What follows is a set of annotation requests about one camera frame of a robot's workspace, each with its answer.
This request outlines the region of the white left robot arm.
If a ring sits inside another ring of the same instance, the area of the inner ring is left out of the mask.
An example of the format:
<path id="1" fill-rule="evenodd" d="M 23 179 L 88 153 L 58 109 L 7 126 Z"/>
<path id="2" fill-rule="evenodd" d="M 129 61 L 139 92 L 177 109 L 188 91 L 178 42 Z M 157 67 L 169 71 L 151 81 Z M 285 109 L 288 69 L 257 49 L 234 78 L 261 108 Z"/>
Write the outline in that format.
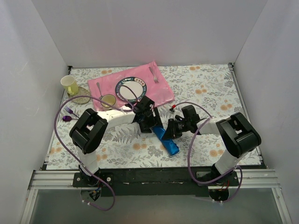
<path id="1" fill-rule="evenodd" d="M 88 186 L 96 186 L 100 180 L 96 149 L 105 132 L 131 123 L 137 123 L 141 133 L 151 133 L 153 127 L 160 125 L 161 119 L 154 101 L 144 96 L 135 105 L 126 104 L 120 108 L 99 112 L 86 109 L 79 117 L 69 136 L 78 150 L 81 180 Z"/>

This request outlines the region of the blue cloth napkin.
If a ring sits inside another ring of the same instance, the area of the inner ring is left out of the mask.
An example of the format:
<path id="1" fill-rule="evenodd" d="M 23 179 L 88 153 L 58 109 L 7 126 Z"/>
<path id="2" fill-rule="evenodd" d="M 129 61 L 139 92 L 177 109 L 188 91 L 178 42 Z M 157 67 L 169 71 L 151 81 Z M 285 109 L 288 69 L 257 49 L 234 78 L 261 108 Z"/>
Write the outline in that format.
<path id="1" fill-rule="evenodd" d="M 162 121 L 158 116 L 149 118 L 136 118 L 134 122 L 139 124 L 141 133 L 154 133 L 161 141 L 162 145 L 166 148 L 169 155 L 175 155 L 179 152 L 179 147 L 173 142 L 173 140 L 162 140 L 165 134 Z"/>

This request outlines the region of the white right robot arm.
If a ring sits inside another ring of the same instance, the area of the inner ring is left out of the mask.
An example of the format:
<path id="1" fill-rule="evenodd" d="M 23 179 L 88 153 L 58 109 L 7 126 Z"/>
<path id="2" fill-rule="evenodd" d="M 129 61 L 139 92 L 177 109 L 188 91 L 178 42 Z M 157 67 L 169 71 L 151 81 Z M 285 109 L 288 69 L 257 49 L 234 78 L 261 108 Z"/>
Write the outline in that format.
<path id="1" fill-rule="evenodd" d="M 162 139 L 176 139 L 181 137 L 184 132 L 193 133 L 187 154 L 187 168 L 192 180 L 198 185 L 214 183 L 220 186 L 227 182 L 228 174 L 236 168 L 240 168 L 237 166 L 239 161 L 262 143 L 261 137 L 240 112 L 225 119 L 217 119 L 202 106 L 191 102 L 178 103 L 173 105 L 170 110 L 174 111 L 175 107 L 182 104 L 188 104 L 181 109 L 183 117 L 177 115 L 174 119 L 169 119 Z M 209 134 L 221 136 L 226 150 L 220 159 L 213 164 L 211 171 L 199 181 L 191 170 L 191 149 L 198 135 Z"/>

